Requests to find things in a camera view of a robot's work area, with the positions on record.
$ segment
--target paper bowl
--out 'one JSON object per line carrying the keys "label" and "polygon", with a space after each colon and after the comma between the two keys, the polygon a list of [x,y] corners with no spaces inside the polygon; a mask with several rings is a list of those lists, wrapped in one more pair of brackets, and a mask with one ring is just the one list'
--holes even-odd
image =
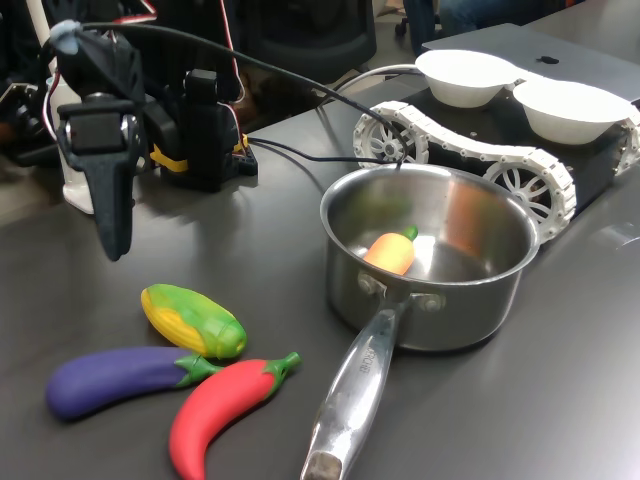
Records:
{"label": "paper bowl", "polygon": [[416,67],[427,77],[434,97],[458,108],[486,105],[520,77],[512,63],[469,50],[431,50],[417,58]]}
{"label": "paper bowl", "polygon": [[518,85],[513,96],[535,133],[564,145],[593,142],[631,114],[628,101],[582,83],[534,80]]}

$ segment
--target yellow bracket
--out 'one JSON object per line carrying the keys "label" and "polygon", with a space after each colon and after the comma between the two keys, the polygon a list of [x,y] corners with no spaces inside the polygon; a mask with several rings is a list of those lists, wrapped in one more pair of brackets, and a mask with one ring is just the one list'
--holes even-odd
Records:
{"label": "yellow bracket", "polygon": [[151,160],[167,167],[172,172],[182,173],[189,170],[189,165],[186,160],[172,160],[163,154],[156,144],[153,145],[153,152],[151,152],[149,156],[151,157]]}
{"label": "yellow bracket", "polygon": [[242,153],[242,151],[249,146],[249,138],[246,135],[242,135],[242,145],[240,142],[233,147],[233,153]]}

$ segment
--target orange carrot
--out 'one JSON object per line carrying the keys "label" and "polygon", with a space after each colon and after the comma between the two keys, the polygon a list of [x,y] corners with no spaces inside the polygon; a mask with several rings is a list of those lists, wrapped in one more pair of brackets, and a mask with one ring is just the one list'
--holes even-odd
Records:
{"label": "orange carrot", "polygon": [[404,275],[413,263],[413,241],[418,227],[412,225],[402,233],[385,233],[375,241],[364,256],[364,261],[387,272]]}

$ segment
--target purple eggplant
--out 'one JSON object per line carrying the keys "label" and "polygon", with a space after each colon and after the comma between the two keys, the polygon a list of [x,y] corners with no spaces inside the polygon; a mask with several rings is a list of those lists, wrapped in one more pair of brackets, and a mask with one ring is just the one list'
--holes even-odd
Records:
{"label": "purple eggplant", "polygon": [[137,395],[186,387],[220,370],[182,348],[107,350],[58,368],[47,385],[46,400],[57,417],[74,420]]}

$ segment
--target toy red chili pepper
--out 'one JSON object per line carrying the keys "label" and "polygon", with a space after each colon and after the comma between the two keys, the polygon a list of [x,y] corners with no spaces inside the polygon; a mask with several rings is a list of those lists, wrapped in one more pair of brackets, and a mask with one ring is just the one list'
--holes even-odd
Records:
{"label": "toy red chili pepper", "polygon": [[269,398],[301,361],[297,353],[282,360],[246,360],[201,383],[182,405],[169,435],[171,461],[180,476],[205,480],[209,442],[233,419]]}

